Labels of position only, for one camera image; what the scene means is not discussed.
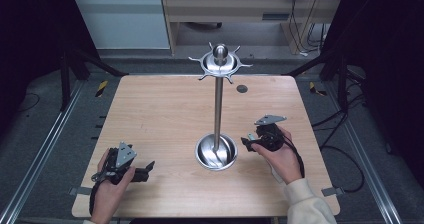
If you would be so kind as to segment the aluminium floor rail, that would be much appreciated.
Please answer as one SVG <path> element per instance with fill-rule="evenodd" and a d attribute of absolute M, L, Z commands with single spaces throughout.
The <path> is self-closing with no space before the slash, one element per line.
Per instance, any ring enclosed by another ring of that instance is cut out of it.
<path fill-rule="evenodd" d="M 337 88 L 335 85 L 333 83 L 326 83 L 325 88 L 336 110 L 341 111 L 337 103 Z M 346 90 L 349 111 L 359 102 L 363 102 L 364 97 L 358 83 L 347 84 Z M 346 141 L 343 144 L 335 144 L 334 146 L 327 144 L 326 149 L 333 148 L 339 152 L 344 151 L 344 156 L 354 166 L 354 173 L 359 175 L 359 186 L 354 187 L 353 190 L 345 190 L 344 196 L 354 200 L 362 194 L 367 194 L 366 200 L 369 201 L 368 204 L 358 202 L 350 210 L 362 209 L 372 211 L 377 209 L 380 219 L 376 221 L 376 224 L 403 224 L 371 158 L 366 153 L 353 124 L 349 120 L 348 112 L 342 113 L 338 129 L 342 131 Z"/>
<path fill-rule="evenodd" d="M 14 224 L 17 220 L 52 150 L 55 147 L 64 126 L 67 124 L 83 87 L 83 81 L 75 82 L 69 103 L 66 104 L 64 109 L 60 110 L 55 116 L 54 123 L 49 128 L 48 133 L 45 135 L 37 153 L 32 159 L 29 167 L 26 169 L 25 175 L 17 185 L 16 190 L 13 192 L 13 196 L 0 213 L 0 224 Z"/>

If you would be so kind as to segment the yellow black striped tape piece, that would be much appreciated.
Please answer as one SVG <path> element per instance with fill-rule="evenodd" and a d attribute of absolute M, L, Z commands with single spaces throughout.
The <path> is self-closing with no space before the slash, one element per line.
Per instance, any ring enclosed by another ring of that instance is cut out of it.
<path fill-rule="evenodd" d="M 327 96 L 326 91 L 320 91 L 316 89 L 314 82 L 309 82 L 309 90 L 311 93 L 315 93 L 320 96 Z"/>

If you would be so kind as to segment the person's right hand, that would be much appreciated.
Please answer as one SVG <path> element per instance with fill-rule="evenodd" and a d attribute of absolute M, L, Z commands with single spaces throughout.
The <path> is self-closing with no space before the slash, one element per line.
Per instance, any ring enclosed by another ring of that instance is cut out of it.
<path fill-rule="evenodd" d="M 285 184 L 290 184 L 302 178 L 296 154 L 287 145 L 274 152 L 259 144 L 252 144 L 251 147 L 267 160 Z"/>

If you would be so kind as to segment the white cabinet panel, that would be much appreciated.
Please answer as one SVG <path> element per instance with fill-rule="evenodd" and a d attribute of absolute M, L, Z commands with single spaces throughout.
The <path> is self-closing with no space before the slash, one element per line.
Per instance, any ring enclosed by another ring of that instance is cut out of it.
<path fill-rule="evenodd" d="M 97 49 L 168 49 L 162 0 L 75 0 Z"/>

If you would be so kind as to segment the black metal frame stand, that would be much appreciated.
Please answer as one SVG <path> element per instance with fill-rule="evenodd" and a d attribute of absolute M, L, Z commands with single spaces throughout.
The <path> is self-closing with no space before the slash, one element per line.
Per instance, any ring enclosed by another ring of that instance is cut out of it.
<path fill-rule="evenodd" d="M 323 64 L 323 68 L 320 71 L 319 77 L 323 81 L 331 80 L 335 74 L 338 75 L 337 84 L 337 103 L 341 110 L 345 113 L 348 112 L 348 101 L 347 101 L 347 58 L 341 51 L 329 50 L 321 53 L 318 57 L 312 59 L 306 64 L 290 71 L 287 73 L 288 76 L 297 77 L 301 73 Z"/>
<path fill-rule="evenodd" d="M 86 67 L 86 63 L 91 63 L 115 77 L 123 77 L 127 75 L 126 72 L 113 68 L 112 66 L 104 63 L 99 57 L 90 55 L 81 49 L 74 48 L 65 50 L 60 57 L 62 89 L 61 111 L 64 111 L 71 101 L 69 71 L 72 71 L 78 80 L 87 80 L 90 76 L 90 71 Z"/>

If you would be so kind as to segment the person's left hand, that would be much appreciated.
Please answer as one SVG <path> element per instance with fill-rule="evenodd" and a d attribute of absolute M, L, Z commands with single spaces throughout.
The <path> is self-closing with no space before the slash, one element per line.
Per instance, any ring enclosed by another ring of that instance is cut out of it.
<path fill-rule="evenodd" d="M 103 181 L 95 195 L 94 206 L 96 208 L 101 206 L 117 207 L 120 204 L 134 175 L 135 167 L 130 166 L 118 184 L 112 184 L 108 180 Z"/>

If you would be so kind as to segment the yellow-handled tool on floor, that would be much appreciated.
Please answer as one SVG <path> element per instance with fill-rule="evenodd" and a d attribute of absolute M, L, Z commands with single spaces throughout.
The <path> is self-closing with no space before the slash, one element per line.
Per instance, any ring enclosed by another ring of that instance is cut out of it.
<path fill-rule="evenodd" d="M 102 94 L 103 94 L 103 92 L 104 92 L 104 90 L 105 90 L 105 88 L 106 88 L 107 84 L 108 84 L 108 81 L 107 81 L 107 80 L 103 80 L 103 81 L 99 84 L 99 87 L 98 87 L 98 89 L 97 89 L 97 91 L 96 91 L 95 97 L 101 97 L 101 96 L 102 96 Z"/>

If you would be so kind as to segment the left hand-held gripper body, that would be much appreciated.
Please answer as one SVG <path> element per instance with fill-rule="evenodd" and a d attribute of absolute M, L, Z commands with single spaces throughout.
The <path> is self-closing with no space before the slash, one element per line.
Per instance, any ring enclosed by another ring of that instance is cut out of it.
<path fill-rule="evenodd" d="M 112 184 L 117 185 L 136 156 L 137 153 L 132 149 L 132 146 L 121 141 L 118 147 L 112 147 L 108 150 L 101 169 L 92 175 L 91 180 L 93 182 L 109 180 Z"/>

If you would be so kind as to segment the stainless steel hook stand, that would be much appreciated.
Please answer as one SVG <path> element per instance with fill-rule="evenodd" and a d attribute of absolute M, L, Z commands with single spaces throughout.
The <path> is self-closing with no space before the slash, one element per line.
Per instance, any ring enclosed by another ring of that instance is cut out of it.
<path fill-rule="evenodd" d="M 222 171 L 231 167 L 238 155 L 236 142 L 227 134 L 221 132 L 222 103 L 224 80 L 233 83 L 232 76 L 241 67 L 250 67 L 243 64 L 236 52 L 240 49 L 230 51 L 223 43 L 209 44 L 210 51 L 201 58 L 192 58 L 197 61 L 204 71 L 200 80 L 213 77 L 214 88 L 214 129 L 212 133 L 205 134 L 196 143 L 195 157 L 199 164 L 211 171 Z"/>

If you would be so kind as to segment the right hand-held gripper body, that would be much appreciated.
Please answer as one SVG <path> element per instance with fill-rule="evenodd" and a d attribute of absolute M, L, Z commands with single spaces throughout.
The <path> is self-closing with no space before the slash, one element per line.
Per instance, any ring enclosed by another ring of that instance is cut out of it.
<path fill-rule="evenodd" d="M 256 141 L 256 143 L 272 152 L 280 149 L 285 142 L 285 136 L 276 123 L 285 120 L 285 116 L 276 116 L 270 114 L 267 114 L 257 120 L 255 125 L 256 134 L 258 135 L 259 139 Z"/>

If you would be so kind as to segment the grey table edge bracket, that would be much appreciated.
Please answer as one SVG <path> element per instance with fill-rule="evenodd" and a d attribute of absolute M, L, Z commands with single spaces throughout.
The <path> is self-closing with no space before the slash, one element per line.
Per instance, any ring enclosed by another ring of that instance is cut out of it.
<path fill-rule="evenodd" d="M 69 195 L 77 196 L 77 195 L 90 195 L 92 189 L 87 187 L 71 187 L 68 191 Z"/>
<path fill-rule="evenodd" d="M 321 190 L 324 197 L 332 196 L 332 195 L 343 195 L 344 190 L 341 187 L 329 187 L 329 188 L 323 188 Z"/>

